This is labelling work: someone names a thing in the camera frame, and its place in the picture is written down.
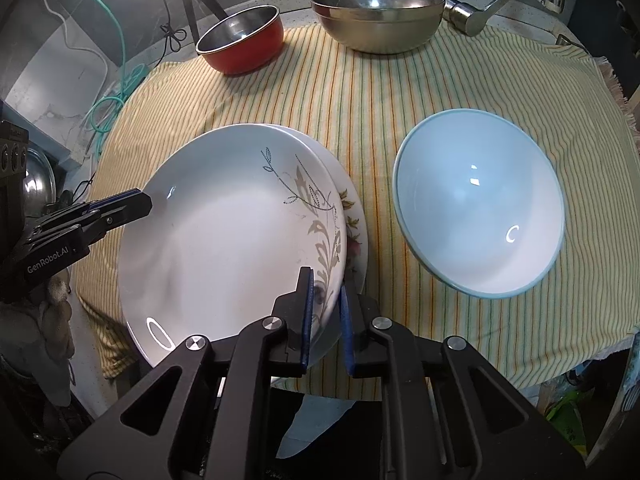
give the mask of gloved hand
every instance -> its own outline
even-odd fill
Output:
[[[69,280],[65,269],[42,285],[44,294],[40,290],[12,304],[0,303],[0,354],[16,371],[33,376],[57,406],[68,406],[71,400]]]

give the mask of chrome faucet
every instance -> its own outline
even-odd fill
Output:
[[[443,18],[453,24],[457,30],[468,36],[475,36],[484,29],[487,20],[509,0],[493,0],[484,9],[458,0],[446,0]]]

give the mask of silver bolt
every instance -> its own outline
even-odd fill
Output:
[[[464,350],[466,348],[466,341],[460,336],[453,336],[447,339],[447,346],[452,350]]]
[[[267,330],[277,330],[282,326],[282,320],[275,316],[265,317],[262,320],[262,326]]]
[[[371,324],[373,325],[373,328],[386,330],[387,328],[391,328],[393,322],[388,317],[378,316],[371,322]]]
[[[201,335],[192,335],[184,342],[189,350],[201,350],[207,344],[207,340]]]

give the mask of red metal bowl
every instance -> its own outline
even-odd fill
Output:
[[[278,7],[241,10],[216,23],[196,45],[196,52],[219,72],[242,74],[279,53],[284,29]]]

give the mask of yellow striped tablecloth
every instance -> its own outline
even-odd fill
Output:
[[[404,136],[428,115],[456,107],[518,124],[548,155],[564,192],[558,260],[540,284],[510,300],[478,300],[434,279],[407,248],[394,215],[391,175]],[[245,76],[223,76],[202,58],[165,63],[121,112],[90,198],[142,188],[188,140],[242,122],[283,124],[327,146],[364,206],[366,294],[420,336],[464,336],[517,387],[572,368],[640,322],[638,154],[596,64],[578,48],[491,27],[468,38],[443,22],[421,48],[373,56],[310,25],[288,30],[280,56]],[[108,233],[74,268],[108,378],[134,359],[116,288],[121,234]],[[284,387],[379,398],[376,381],[347,377],[340,352],[338,345]]]

